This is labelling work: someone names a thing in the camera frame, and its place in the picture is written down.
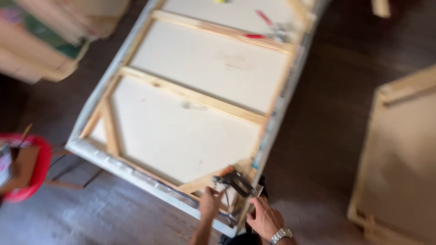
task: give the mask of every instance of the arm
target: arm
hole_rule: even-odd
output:
[[[223,191],[206,187],[200,199],[200,222],[189,240],[190,245],[207,245],[214,217],[218,214]]]
[[[270,207],[263,197],[250,199],[256,208],[256,218],[247,214],[247,223],[265,240],[270,241],[276,232],[285,226],[283,216]],[[276,245],[297,245],[295,239],[284,237]]]

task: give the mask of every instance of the wooden canvas frame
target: wooden canvas frame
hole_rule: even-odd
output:
[[[372,214],[358,209],[363,196],[365,176],[368,173],[371,156],[374,154],[377,140],[377,121],[389,110],[390,106],[407,103],[420,96],[436,93],[436,65],[421,70],[397,81],[390,82],[376,89],[372,104],[372,113],[368,121],[367,138],[359,163],[356,184],[348,207],[348,219],[364,227],[368,240],[379,244],[424,245],[399,229],[382,222]]]
[[[122,77],[134,77],[136,79],[139,79],[140,81],[144,82],[145,84],[149,84],[151,86],[154,86],[156,88],[160,88],[166,92],[174,93],[177,96],[182,96],[185,99],[191,100],[195,103],[202,104],[207,107],[214,108],[218,111],[225,112],[229,115],[238,117],[240,119],[243,119],[245,121],[248,121],[250,123],[254,123],[256,125],[261,126],[261,133],[258,135],[258,139],[252,149],[252,152],[250,154],[250,157],[245,160],[241,160],[237,163],[233,163],[233,167],[241,172],[245,173],[247,178],[253,179],[254,175],[256,174],[256,169],[251,167],[251,163],[254,159],[254,156],[256,155],[261,139],[265,133],[266,125],[268,120],[270,119],[273,110],[275,101],[280,96],[280,93],[287,81],[288,74],[290,72],[290,69],[292,67],[293,61],[295,59],[296,50],[299,47],[299,44],[302,41],[302,38],[304,36],[304,33],[306,32],[306,29],[311,26],[311,23],[313,19],[309,18],[309,12],[310,9],[313,7],[306,7],[302,3],[300,3],[299,0],[288,0],[290,3],[291,8],[295,6],[299,6],[299,9],[297,9],[295,12],[297,12],[297,16],[299,20],[303,23],[303,27],[300,28],[297,32],[297,38],[294,44],[290,43],[280,43],[273,39],[269,38],[263,38],[263,39],[252,39],[247,38],[244,36],[247,32],[236,30],[229,27],[220,26],[217,24],[209,23],[202,20],[197,20],[191,17],[186,17],[178,14],[169,13],[166,11],[161,10],[165,0],[158,0],[155,7],[150,11],[149,16],[147,17],[146,22],[141,27],[139,33],[135,37],[134,41],[132,42],[132,45],[129,47],[128,51],[124,55],[124,58],[122,62],[119,64],[116,72],[114,72],[114,75],[110,79],[109,83],[107,84],[103,95],[101,96],[101,99],[97,103],[97,105],[94,108],[94,111],[90,115],[85,127],[82,130],[82,133],[80,134],[79,138],[85,141],[90,142],[92,145],[96,146],[97,148],[106,151],[109,153],[112,157],[115,159],[127,164],[128,166],[132,167],[133,169],[144,173],[153,179],[173,188],[176,191],[182,192],[185,195],[189,196],[191,199],[195,201],[199,201],[199,197],[194,194],[194,192],[204,188],[205,186],[208,186],[211,184],[211,177],[213,175],[216,175],[220,172],[222,172],[222,169],[219,169],[213,173],[207,174],[205,176],[202,176],[196,180],[193,180],[189,183],[185,183],[183,185],[175,185],[171,181],[168,181],[160,176],[157,176],[142,167],[138,166],[135,163],[132,163],[128,161],[127,159],[120,156],[119,152],[119,145],[118,145],[118,137],[117,137],[117,131],[114,126],[114,118],[113,118],[113,111],[112,111],[112,105],[111,105],[111,95],[115,91],[117,85],[119,84]],[[272,101],[270,102],[270,107],[265,114],[258,114],[256,112],[249,111],[244,108],[240,108],[235,105],[231,105],[227,102],[221,101],[219,99],[212,98],[206,94],[202,94],[200,92],[191,90],[187,87],[172,83],[170,81],[167,81],[163,78],[156,77],[154,75],[148,74],[146,72],[140,71],[138,69],[135,69],[133,67],[130,67],[129,64],[132,61],[132,58],[136,54],[142,40],[147,35],[148,30],[150,29],[151,25],[156,20],[163,20],[168,21],[174,24],[183,25],[185,27],[194,28],[201,31],[206,31],[209,33],[213,33],[215,35],[219,35],[222,37],[230,38],[233,40],[238,40],[241,42],[245,42],[248,44],[260,46],[263,48],[271,49],[274,51],[282,52],[287,55],[285,68],[282,70],[282,74],[280,75],[280,80],[278,82],[278,85],[276,87],[275,95],[272,98]],[[98,120],[102,118],[104,122],[104,129],[106,132],[106,146],[103,146],[90,138],[88,136],[96,126]],[[236,200],[232,203],[230,210],[233,210],[233,207],[236,205]]]

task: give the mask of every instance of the hand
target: hand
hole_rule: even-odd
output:
[[[200,198],[200,219],[213,220],[218,214],[221,205],[221,198],[224,191],[217,192],[207,186]]]
[[[254,197],[250,203],[256,208],[256,219],[247,214],[247,223],[265,240],[271,240],[283,226],[283,216],[276,209],[270,207],[264,197]]]

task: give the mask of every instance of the metal watch band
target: metal watch band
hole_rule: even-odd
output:
[[[271,243],[271,245],[276,245],[276,243],[284,237],[292,238],[292,233],[289,229],[282,227],[278,232],[276,232],[272,236],[269,242]]]

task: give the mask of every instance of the dark wooden floor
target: dark wooden floor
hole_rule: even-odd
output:
[[[374,88],[436,63],[436,1],[391,2],[393,18],[383,20],[371,14],[370,0],[333,0],[271,152],[270,201],[301,245],[365,244],[346,209]],[[65,142],[144,4],[134,1],[116,33],[93,43],[64,81],[28,86],[1,77],[0,111],[8,117],[0,131],[32,122],[33,133]],[[66,180],[82,184],[98,171],[67,156],[49,175],[77,163]],[[83,191],[42,187],[25,202],[4,204],[0,244],[185,244],[196,222],[104,172]]]

